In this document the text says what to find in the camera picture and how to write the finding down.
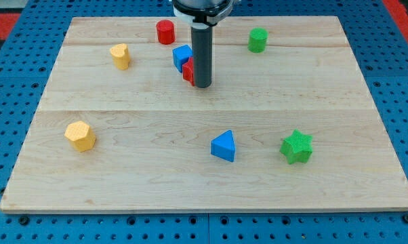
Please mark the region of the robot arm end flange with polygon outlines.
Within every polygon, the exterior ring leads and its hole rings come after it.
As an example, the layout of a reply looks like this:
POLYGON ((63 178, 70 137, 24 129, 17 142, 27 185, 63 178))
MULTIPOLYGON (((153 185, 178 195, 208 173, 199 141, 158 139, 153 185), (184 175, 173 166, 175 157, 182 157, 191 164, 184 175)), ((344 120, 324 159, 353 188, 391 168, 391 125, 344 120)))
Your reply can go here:
POLYGON ((213 27, 228 17, 239 0, 173 0, 174 15, 195 29, 213 27))

